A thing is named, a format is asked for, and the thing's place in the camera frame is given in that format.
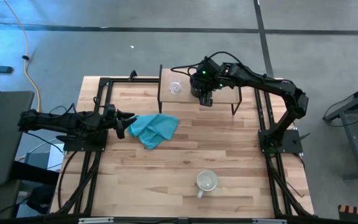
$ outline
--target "gray floor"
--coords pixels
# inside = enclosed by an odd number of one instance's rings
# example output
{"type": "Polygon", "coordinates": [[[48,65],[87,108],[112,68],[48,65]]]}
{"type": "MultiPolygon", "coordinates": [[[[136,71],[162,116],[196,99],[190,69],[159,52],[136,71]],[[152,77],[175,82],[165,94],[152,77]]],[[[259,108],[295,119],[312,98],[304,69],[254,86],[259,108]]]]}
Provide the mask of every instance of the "gray floor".
{"type": "MultiPolygon", "coordinates": [[[[11,0],[25,24],[115,27],[257,28],[251,0],[11,0]]],[[[267,29],[358,30],[358,0],[260,0],[267,29]]],[[[0,23],[15,22],[0,1],[0,23]]],[[[38,84],[42,109],[76,102],[85,75],[156,75],[158,66],[185,65],[225,50],[256,72],[265,65],[258,34],[177,32],[29,31],[29,74],[38,84]]],[[[308,114],[296,122],[302,133],[306,174],[315,213],[338,218],[337,206],[358,206],[358,180],[341,176],[356,171],[341,128],[327,127],[325,109],[358,90],[358,36],[267,35],[276,77],[293,80],[310,98],[308,114]]],[[[33,90],[22,71],[25,45],[19,30],[0,30],[0,90],[33,90]]],[[[230,61],[229,58],[217,58],[230,61]]],[[[45,139],[55,133],[39,131],[45,139]]],[[[18,154],[40,144],[24,136],[18,154]]]]}

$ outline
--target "yellow cable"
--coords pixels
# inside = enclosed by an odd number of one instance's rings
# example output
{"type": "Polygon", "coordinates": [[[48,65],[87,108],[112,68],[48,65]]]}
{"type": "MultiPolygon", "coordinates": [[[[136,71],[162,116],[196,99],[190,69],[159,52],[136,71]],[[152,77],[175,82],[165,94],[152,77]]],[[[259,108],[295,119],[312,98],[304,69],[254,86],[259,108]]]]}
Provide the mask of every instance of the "yellow cable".
{"type": "MultiPolygon", "coordinates": [[[[29,40],[27,38],[27,34],[25,33],[24,30],[24,26],[22,24],[22,22],[20,21],[20,19],[16,16],[15,12],[13,11],[13,9],[10,7],[10,5],[7,3],[6,0],[4,0],[6,6],[9,8],[9,10],[11,10],[13,16],[16,18],[17,22],[19,23],[20,27],[22,28],[24,37],[25,37],[25,56],[28,57],[29,54],[29,40]]],[[[31,84],[34,86],[35,91],[37,92],[37,98],[38,98],[38,105],[37,105],[37,111],[41,112],[41,97],[40,97],[40,92],[38,91],[38,87],[37,85],[34,83],[34,81],[30,78],[29,74],[27,73],[27,60],[24,60],[24,75],[27,77],[27,79],[31,82],[31,84]]]]}

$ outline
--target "wooden tabletop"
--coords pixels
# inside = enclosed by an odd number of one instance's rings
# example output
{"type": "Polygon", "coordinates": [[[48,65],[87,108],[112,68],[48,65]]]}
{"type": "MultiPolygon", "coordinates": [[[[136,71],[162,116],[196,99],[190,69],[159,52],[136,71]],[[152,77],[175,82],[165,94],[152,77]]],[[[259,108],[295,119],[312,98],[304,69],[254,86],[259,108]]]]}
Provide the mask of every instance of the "wooden tabletop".
{"type": "MultiPolygon", "coordinates": [[[[99,78],[84,77],[78,111],[93,110],[99,78]]],[[[158,113],[157,84],[114,84],[111,102],[121,111],[158,113]]],[[[284,103],[272,95],[272,106],[278,120],[285,112],[284,103]]],[[[242,104],[235,116],[229,105],[219,104],[208,108],[197,103],[164,103],[163,112],[179,118],[179,125],[171,141],[164,141],[153,150],[145,149],[138,138],[126,134],[125,139],[118,139],[114,130],[109,132],[92,216],[273,217],[266,163],[257,138],[259,122],[252,88],[242,88],[242,104]],[[195,180],[203,169],[215,171],[219,184],[197,199],[195,180]]],[[[84,153],[77,153],[68,165],[62,184],[63,202],[78,185],[83,156],[84,153]]],[[[313,213],[302,163],[291,154],[282,157],[287,182],[305,196],[290,190],[313,213]]],[[[280,190],[278,196],[284,212],[280,190]]],[[[51,212],[56,210],[57,193],[51,212]]]]}
{"type": "MultiPolygon", "coordinates": [[[[187,68],[177,69],[178,71],[187,72],[187,68]]],[[[230,89],[229,87],[217,90],[212,93],[213,103],[237,104],[240,102],[238,87],[230,89]]],[[[171,71],[169,68],[162,69],[160,101],[171,103],[200,103],[199,99],[190,93],[190,77],[171,71]],[[181,91],[176,95],[170,93],[169,86],[171,82],[180,81],[181,91]]]]}

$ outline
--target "white mug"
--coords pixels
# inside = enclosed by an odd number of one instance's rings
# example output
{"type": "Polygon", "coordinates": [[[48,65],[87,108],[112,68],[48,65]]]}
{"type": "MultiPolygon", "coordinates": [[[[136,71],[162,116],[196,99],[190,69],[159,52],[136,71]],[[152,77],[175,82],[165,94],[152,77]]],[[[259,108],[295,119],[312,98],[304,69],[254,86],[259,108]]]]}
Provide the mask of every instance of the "white mug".
{"type": "Polygon", "coordinates": [[[202,170],[197,175],[198,194],[200,199],[205,191],[212,191],[218,186],[218,176],[211,170],[202,170]]]}

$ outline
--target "teal towel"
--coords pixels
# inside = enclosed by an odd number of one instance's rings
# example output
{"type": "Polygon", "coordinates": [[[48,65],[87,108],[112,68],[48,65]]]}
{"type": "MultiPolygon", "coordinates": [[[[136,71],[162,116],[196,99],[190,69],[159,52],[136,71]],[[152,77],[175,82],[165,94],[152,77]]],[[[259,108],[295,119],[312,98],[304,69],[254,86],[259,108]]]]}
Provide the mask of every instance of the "teal towel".
{"type": "Polygon", "coordinates": [[[153,149],[164,139],[172,139],[178,122],[178,118],[165,114],[140,115],[129,126],[128,133],[131,136],[139,137],[147,149],[153,149]]]}

